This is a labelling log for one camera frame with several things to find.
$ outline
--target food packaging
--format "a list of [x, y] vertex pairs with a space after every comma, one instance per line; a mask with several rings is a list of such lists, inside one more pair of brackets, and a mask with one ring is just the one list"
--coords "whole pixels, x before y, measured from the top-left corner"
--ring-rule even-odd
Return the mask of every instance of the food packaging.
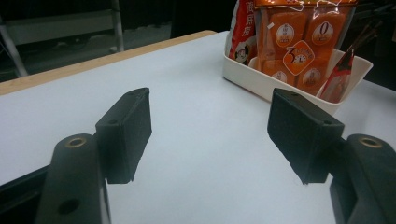
[[316, 95], [357, 1], [255, 0], [255, 69]]

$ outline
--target white tray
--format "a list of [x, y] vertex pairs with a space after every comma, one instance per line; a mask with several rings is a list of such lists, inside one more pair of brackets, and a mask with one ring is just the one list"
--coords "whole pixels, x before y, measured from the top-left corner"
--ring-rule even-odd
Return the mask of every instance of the white tray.
[[[332, 68], [336, 65], [338, 60], [344, 54], [343, 51], [335, 50], [332, 54], [332, 59], [329, 63], [329, 69], [327, 71], [327, 76], [332, 71]], [[318, 97], [315, 97], [309, 93], [301, 91], [291, 85], [288, 85], [276, 78], [270, 77], [261, 73], [249, 66], [245, 66], [241, 63], [238, 63], [234, 60], [229, 59], [224, 54], [224, 63], [223, 63], [223, 76], [230, 80], [231, 82], [249, 90], [265, 100], [271, 102], [272, 94], [274, 88], [280, 88], [284, 90], [294, 91], [296, 93], [301, 94], [306, 99], [314, 103], [315, 105], [322, 108], [327, 113], [333, 115], [338, 107], [345, 101], [350, 92], [361, 82], [361, 80], [366, 76], [366, 74], [373, 67], [373, 64], [363, 58], [355, 56], [352, 64], [352, 74], [349, 80], [349, 85], [346, 89], [346, 93], [343, 96], [342, 100], [338, 104], [329, 103], [327, 101], [321, 100]]]

